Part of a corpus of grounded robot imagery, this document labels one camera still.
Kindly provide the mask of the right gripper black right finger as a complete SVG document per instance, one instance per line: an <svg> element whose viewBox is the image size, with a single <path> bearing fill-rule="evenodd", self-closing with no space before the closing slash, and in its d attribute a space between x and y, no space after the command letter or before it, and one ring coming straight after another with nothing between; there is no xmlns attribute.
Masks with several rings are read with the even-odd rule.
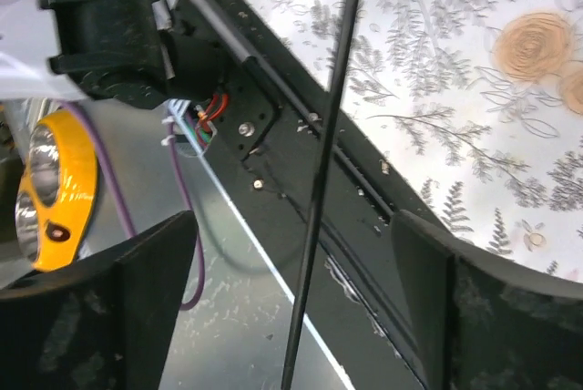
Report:
<svg viewBox="0 0 583 390"><path fill-rule="evenodd" d="M408 211L391 242L426 389L579 389L582 286Z"/></svg>

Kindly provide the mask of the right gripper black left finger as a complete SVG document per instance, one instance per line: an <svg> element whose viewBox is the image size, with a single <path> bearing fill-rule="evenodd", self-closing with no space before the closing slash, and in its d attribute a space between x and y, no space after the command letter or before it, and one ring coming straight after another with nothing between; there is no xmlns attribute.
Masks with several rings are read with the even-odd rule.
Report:
<svg viewBox="0 0 583 390"><path fill-rule="evenodd" d="M195 240L195 214L182 211L2 289L2 388L158 388Z"/></svg>

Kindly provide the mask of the black tent pole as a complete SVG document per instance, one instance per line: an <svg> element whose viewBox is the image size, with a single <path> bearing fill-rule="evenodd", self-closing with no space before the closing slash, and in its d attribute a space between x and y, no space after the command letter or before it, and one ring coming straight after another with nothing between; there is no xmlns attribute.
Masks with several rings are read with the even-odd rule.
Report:
<svg viewBox="0 0 583 390"><path fill-rule="evenodd" d="M359 0L344 0L340 34L336 41L334 64L329 87L329 108L323 119L324 128L319 141L319 153L315 164L312 192L307 212L306 232L302 252L302 263L289 327L286 353L283 363L281 389L290 390L302 335L303 319L312 279L312 268L322 223L325 191L332 148L335 142L336 124L343 98L344 82L349 64Z"/></svg>

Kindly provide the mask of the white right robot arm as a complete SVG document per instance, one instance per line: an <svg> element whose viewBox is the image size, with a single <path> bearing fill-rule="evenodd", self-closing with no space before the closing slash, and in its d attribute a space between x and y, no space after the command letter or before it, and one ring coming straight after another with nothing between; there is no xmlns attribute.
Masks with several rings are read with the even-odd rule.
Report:
<svg viewBox="0 0 583 390"><path fill-rule="evenodd" d="M34 0L20 38L321 245L424 389L582 386L582 0Z"/></svg>

